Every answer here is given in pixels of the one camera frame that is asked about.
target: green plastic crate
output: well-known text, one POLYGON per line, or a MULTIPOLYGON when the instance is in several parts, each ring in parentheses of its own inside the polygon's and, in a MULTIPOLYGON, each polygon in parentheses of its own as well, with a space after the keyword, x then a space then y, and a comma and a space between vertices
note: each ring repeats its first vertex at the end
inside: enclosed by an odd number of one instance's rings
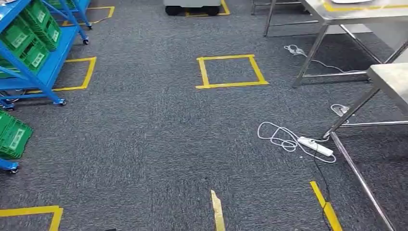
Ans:
POLYGON ((53 17, 48 19, 45 30, 36 31, 35 33, 44 42, 48 50, 54 51, 57 49, 61 38, 61 29, 53 17))
MULTIPOLYGON (((5 60, 5 59, 1 59, 0 57, 0 66, 7 68, 13 72, 19 73, 20 70, 18 70, 17 68, 15 68, 9 61, 5 60)), ((0 71, 0 78, 14 78, 13 76, 0 71)))
POLYGON ((13 122, 14 117, 3 110, 0 110, 0 137, 7 130, 8 126, 13 122))
POLYGON ((50 52, 45 47, 45 44, 41 42, 39 38, 34 38, 20 56, 20 60, 22 60, 30 70, 37 72, 49 54, 50 52))
POLYGON ((0 158, 18 159, 24 152, 33 130, 18 119, 13 119, 0 137, 0 158))
POLYGON ((40 0, 32 0, 19 15, 34 32, 44 31, 51 17, 50 11, 40 0))
POLYGON ((23 53, 33 37, 35 37, 34 32, 19 16, 0 34, 0 40, 15 56, 20 56, 23 53))
MULTIPOLYGON (((48 2, 51 6, 55 7, 58 10, 63 9, 63 6, 58 0, 46 0, 46 2, 48 2)), ((66 4, 68 5, 69 9, 75 8, 75 4, 72 0, 66 0, 66 4)))

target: yellow floor marking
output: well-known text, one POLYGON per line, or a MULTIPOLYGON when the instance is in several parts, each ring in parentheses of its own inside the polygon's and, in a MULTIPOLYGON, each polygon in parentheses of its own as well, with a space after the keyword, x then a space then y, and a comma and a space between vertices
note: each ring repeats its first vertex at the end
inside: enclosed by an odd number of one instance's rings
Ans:
POLYGON ((311 181, 310 185, 312 186, 312 189, 316 194, 320 206, 324 208, 324 213, 326 214, 327 220, 329 221, 333 231, 342 231, 342 226, 340 225, 340 222, 337 219, 336 213, 334 212, 334 209, 331 206, 330 202, 326 202, 315 181, 311 181))
POLYGON ((52 216, 50 231, 58 231, 58 227, 60 226, 61 217, 63 216, 63 208, 58 209, 58 211, 54 212, 54 216, 52 216))
POLYGON ((256 64, 256 61, 253 56, 249 57, 249 62, 251 63, 251 66, 254 69, 256 76, 258 77, 258 81, 261 83, 268 84, 268 82, 265 81, 264 76, 261 73, 261 70, 259 70, 258 64, 256 64))
POLYGON ((226 88, 226 87, 245 87, 245 86, 255 86, 255 85, 266 85, 268 82, 240 82, 240 83, 218 83, 195 86, 197 89, 207 89, 207 88, 226 88))
MULTIPOLYGON (((56 88, 52 89, 52 91, 62 91, 62 90, 82 90, 88 88, 90 79, 93 74, 93 70, 95 69, 95 63, 96 63, 96 57, 91 57, 91 58, 82 58, 82 59, 68 59, 65 62, 66 63, 73 63, 73 62, 83 62, 83 61, 89 61, 89 66, 87 70, 87 75, 85 76, 84 81, 82 82, 81 86, 78 87, 67 87, 67 88, 56 88)), ((40 90, 31 90, 27 93, 34 94, 34 93, 41 93, 42 91, 40 90)))
POLYGON ((227 55, 227 56, 212 56, 212 57, 201 57, 203 60, 217 60, 217 59, 241 59, 254 57, 254 54, 240 54, 240 55, 227 55))
POLYGON ((197 58, 197 60, 198 60, 198 63, 200 64, 201 76, 203 77, 203 84, 205 86, 208 86, 210 85, 210 83, 208 81, 207 70, 205 68, 204 59, 197 58))
MULTIPOLYGON (((231 12, 227 6, 227 4, 225 3, 225 0, 221 0, 221 6, 222 8, 224 8, 224 13, 219 13, 217 14, 218 16, 224 16, 224 15, 230 15, 231 12)), ((203 13, 203 14, 190 14, 189 12, 186 12, 186 17, 205 17, 208 16, 207 14, 203 13)))
POLYGON ((58 231, 58 227, 60 226, 61 222, 61 217, 63 215, 63 210, 64 210, 63 208, 60 208, 57 205, 29 208, 0 209, 0 217, 53 213, 49 231, 58 231))
MULTIPOLYGON (((112 18, 114 15, 115 7, 114 6, 102 6, 102 7, 89 7, 87 10, 97 10, 97 9, 109 9, 108 16, 106 18, 103 18, 101 20, 98 20, 96 22, 90 22, 91 24, 99 23, 105 19, 112 18)), ((68 23, 68 21, 64 21, 62 26, 72 26, 73 24, 68 23)))
POLYGON ((216 231, 225 231, 221 200, 217 197, 216 192, 214 190, 211 190, 211 199, 213 201, 214 219, 216 221, 216 231))
POLYGON ((225 88, 225 87, 244 87, 244 86, 255 86, 255 85, 266 85, 269 84, 265 81, 264 76, 261 73, 253 54, 241 54, 241 55, 227 55, 227 56, 213 56, 213 57, 199 57, 197 58, 198 64, 200 66, 201 77, 203 79, 203 85, 195 86, 197 89, 208 89, 208 88, 225 88), (207 70, 205 68, 204 60, 222 60, 222 59, 241 59, 248 58, 253 70, 255 71, 258 81, 256 82, 238 82, 238 83, 219 83, 210 84, 208 80, 207 70))

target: black cable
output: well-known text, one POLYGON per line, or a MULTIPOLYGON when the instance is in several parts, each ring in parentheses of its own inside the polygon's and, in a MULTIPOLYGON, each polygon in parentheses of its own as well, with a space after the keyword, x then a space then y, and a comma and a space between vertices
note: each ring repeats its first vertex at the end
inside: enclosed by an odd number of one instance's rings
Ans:
POLYGON ((331 231, 332 229, 330 228, 329 224, 328 224, 327 221, 326 221, 326 218, 324 217, 324 209, 326 208, 327 203, 329 203, 329 202, 332 200, 332 199, 330 198, 329 184, 327 183, 326 178, 325 178, 324 175, 323 175, 323 172, 321 171, 319 165, 317 164, 316 158, 313 158, 313 161, 315 162, 315 165, 316 165, 316 167, 318 168, 319 173, 320 173, 321 177, 323 178, 324 184, 325 184, 325 186, 326 186, 327 197, 324 198, 324 196, 323 196, 325 202, 324 202, 324 205, 323 205, 323 208, 322 208, 322 211, 321 211, 321 217, 323 218, 323 221, 324 221, 324 223, 326 224, 327 229, 328 229, 329 231, 331 231))

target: yellow tape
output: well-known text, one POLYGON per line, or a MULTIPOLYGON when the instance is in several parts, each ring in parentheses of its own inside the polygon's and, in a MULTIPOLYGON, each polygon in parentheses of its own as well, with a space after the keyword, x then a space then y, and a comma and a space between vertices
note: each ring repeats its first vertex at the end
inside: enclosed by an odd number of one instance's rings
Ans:
MULTIPOLYGON (((224 13, 219 13, 217 14, 218 16, 225 16, 225 15, 230 15, 231 12, 227 6, 227 4, 225 3, 225 0, 221 0, 221 7, 224 9, 224 13)), ((208 16, 205 13, 201 13, 201 14, 190 14, 189 12, 186 12, 186 17, 205 17, 208 16)))
MULTIPOLYGON (((98 20, 96 22, 90 22, 92 24, 99 23, 99 22, 101 22, 101 21, 103 21, 105 19, 108 19, 108 18, 112 18, 112 16, 114 15, 114 11, 115 11, 114 6, 102 6, 102 7, 89 7, 89 8, 87 8, 87 10, 97 10, 97 9, 109 9, 109 13, 108 13, 108 16, 106 18, 103 18, 103 19, 98 20)), ((68 21, 66 21, 66 20, 62 24, 62 26, 72 26, 72 25, 73 24, 69 24, 68 21)))
POLYGON ((329 221, 333 231, 342 231, 342 226, 340 225, 340 222, 337 219, 336 213, 334 212, 334 209, 331 206, 330 202, 326 202, 315 181, 311 181, 310 185, 312 186, 312 189, 316 194, 320 206, 324 208, 324 213, 326 214, 327 220, 329 221))
POLYGON ((58 227, 60 226, 61 217, 63 216, 63 208, 59 208, 54 212, 54 216, 52 216, 50 231, 58 231, 58 227))
POLYGON ((0 217, 53 213, 49 231, 58 231, 58 227, 60 226, 61 222, 61 217, 63 215, 63 210, 64 210, 63 208, 59 208, 59 206, 57 205, 29 208, 1 209, 0 217))
POLYGON ((228 55, 228 56, 214 56, 214 57, 200 57, 198 59, 203 59, 203 60, 217 60, 217 59, 241 59, 241 58, 250 58, 254 57, 255 55, 253 54, 242 54, 242 55, 228 55))
POLYGON ((259 70, 258 64, 256 64, 254 57, 249 57, 249 62, 251 63, 252 68, 255 71, 256 76, 258 77, 259 82, 266 82, 264 79, 264 76, 261 73, 261 70, 259 70))
POLYGON ((219 83, 219 84, 195 86, 195 88, 207 89, 207 88, 245 87, 245 86, 266 85, 266 84, 269 84, 269 83, 268 82, 219 83))
POLYGON ((204 64, 204 59, 203 58, 198 58, 198 64, 200 65, 200 70, 201 70, 201 76, 203 78, 203 84, 205 86, 210 85, 209 81, 208 81, 208 75, 207 75, 207 70, 205 68, 205 64, 204 64))
POLYGON ((0 209, 0 217, 12 217, 23 216, 41 213, 53 213, 57 211, 59 207, 53 206, 41 206, 41 207, 29 207, 29 208, 13 208, 13 209, 0 209))
POLYGON ((386 6, 360 6, 360 7, 333 7, 330 0, 324 0, 323 6, 327 11, 361 11, 361 10, 378 10, 378 9, 391 9, 391 8, 408 8, 408 5, 386 5, 386 6))
POLYGON ((225 231, 224 216, 222 214, 221 200, 216 192, 211 190, 211 199, 213 201, 214 219, 216 221, 216 231, 225 231))
MULTIPOLYGON (((83 61, 89 61, 89 66, 88 66, 87 74, 86 74, 85 79, 82 82, 81 86, 78 86, 78 87, 66 87, 66 88, 56 88, 56 89, 52 89, 52 91, 86 89, 88 87, 90 79, 92 77, 93 70, 95 69, 96 57, 82 58, 82 59, 68 59, 68 60, 65 61, 65 63, 83 62, 83 61)), ((41 92, 42 92, 41 90, 31 90, 31 91, 28 91, 27 93, 34 94, 34 93, 41 93, 41 92)))

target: crate label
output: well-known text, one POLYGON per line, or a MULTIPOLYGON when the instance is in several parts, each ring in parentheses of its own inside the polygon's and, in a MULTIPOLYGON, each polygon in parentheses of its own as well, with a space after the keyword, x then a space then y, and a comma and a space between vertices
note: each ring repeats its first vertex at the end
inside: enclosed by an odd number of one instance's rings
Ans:
POLYGON ((45 55, 38 53, 36 59, 31 63, 34 67, 37 67, 39 63, 41 63, 42 58, 44 58, 45 55))
POLYGON ((24 33, 20 33, 17 38, 14 39, 14 41, 12 42, 12 45, 17 48, 21 45, 21 43, 24 42, 24 40, 28 37, 28 35, 24 34, 24 33))
POLYGON ((21 138, 23 137, 25 133, 24 129, 18 129, 17 134, 14 136, 12 143, 10 144, 9 148, 15 150, 18 146, 18 143, 20 143, 21 138))
POLYGON ((39 20, 40 23, 42 23, 42 21, 44 21, 45 18, 45 13, 40 11, 37 15, 37 19, 39 20))
POLYGON ((60 33, 57 30, 54 30, 54 34, 52 35, 52 40, 54 40, 54 42, 57 42, 59 35, 60 33))

